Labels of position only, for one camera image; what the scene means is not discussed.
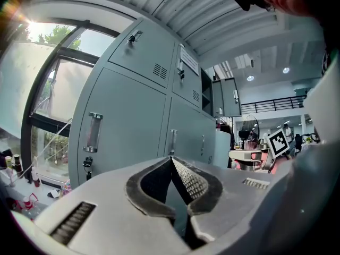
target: ceiling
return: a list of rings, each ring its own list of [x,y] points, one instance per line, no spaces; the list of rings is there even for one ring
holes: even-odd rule
[[[312,79],[321,77],[320,66],[324,52],[323,41],[282,43],[230,58],[215,65],[214,70],[220,78],[235,77],[239,89]],[[285,67],[290,68],[288,74],[283,73]],[[247,81],[249,75],[254,76],[251,82]]]
[[[45,10],[40,14],[65,18],[72,11],[72,7],[67,10],[65,6],[58,6],[65,3],[72,3],[72,7],[91,6],[102,13],[113,14],[112,18],[108,15],[100,18],[100,14],[96,16],[86,10],[87,19],[100,22],[100,25],[124,23],[121,17],[134,20],[143,16],[157,22],[178,39],[186,41],[204,69],[226,60],[232,63],[235,56],[253,52],[254,57],[260,55],[258,61],[261,63],[256,67],[263,73],[268,72],[270,66],[287,65],[288,58],[281,53],[290,54],[289,63],[300,61],[299,50],[305,52],[302,62],[313,61],[312,50],[318,49],[318,41],[323,38],[318,25],[310,19],[295,19],[257,7],[245,12],[233,0],[32,0],[25,9],[29,12],[30,7],[42,5]],[[267,59],[268,53],[276,54],[276,59]]]
[[[306,116],[306,124],[310,124],[309,122],[309,117]],[[301,124],[301,117],[300,116],[288,116],[288,117],[281,117],[281,118],[271,118],[271,119],[264,119],[264,120],[259,120],[259,127],[262,130],[270,130],[270,129],[276,129],[278,126],[283,126],[285,122],[288,122],[288,125],[293,127],[293,126],[298,126]],[[236,127],[238,130],[242,128],[243,122],[237,122]]]

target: locker door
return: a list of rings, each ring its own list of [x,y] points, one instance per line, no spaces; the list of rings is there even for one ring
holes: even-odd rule
[[[201,150],[201,162],[205,164],[212,164],[215,150],[215,134],[216,123],[208,117],[201,115],[202,127],[201,132],[204,135],[203,150]]]
[[[178,46],[177,59],[181,57],[181,46]],[[179,70],[175,69],[173,92],[195,106],[201,108],[201,76],[196,75],[185,63],[183,63],[184,79],[178,74]]]
[[[92,176],[157,158],[165,97],[119,73],[102,70],[84,111],[79,135],[80,184],[86,181],[82,165],[86,157],[93,158]],[[84,151],[87,146],[93,149]],[[88,152],[96,147],[97,152]]]
[[[214,117],[242,116],[235,79],[221,79],[212,83]]]
[[[136,35],[136,41],[128,44],[128,35],[109,61],[167,87],[175,40],[164,29],[145,20],[131,33]]]
[[[184,159],[200,160],[200,150],[202,147],[200,127],[200,113],[173,98],[170,109],[165,156],[168,156],[168,152],[171,151],[171,143],[174,135],[172,130],[175,130],[177,134],[174,155]]]

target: fan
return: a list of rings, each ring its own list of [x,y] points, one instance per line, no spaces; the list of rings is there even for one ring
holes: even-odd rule
[[[244,149],[244,142],[250,140],[257,142],[260,137],[260,128],[257,119],[249,115],[243,122],[242,130],[239,131],[239,137],[242,139],[242,149]]]

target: windowsill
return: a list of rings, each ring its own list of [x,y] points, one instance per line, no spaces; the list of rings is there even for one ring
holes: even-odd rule
[[[16,179],[16,172],[13,171],[15,176],[13,177],[13,180]],[[34,193],[37,198],[37,206],[43,210],[47,208],[49,205],[51,205],[54,201],[56,201],[56,198],[50,198],[47,196],[47,194],[55,189],[54,187],[40,184],[39,187],[35,187],[34,183],[31,184],[28,183],[28,181],[23,177],[15,182],[15,186],[11,187],[10,184],[10,178],[6,174],[4,170],[0,171],[0,180],[3,182],[5,187],[5,190],[7,191],[7,195],[15,200],[19,200],[22,202],[24,197],[29,197],[32,193]]]

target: label on locker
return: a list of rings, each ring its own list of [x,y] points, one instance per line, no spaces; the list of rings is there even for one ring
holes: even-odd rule
[[[182,47],[181,48],[181,60],[188,66],[190,67],[196,75],[200,76],[199,74],[199,67],[198,67],[198,62],[195,61]]]

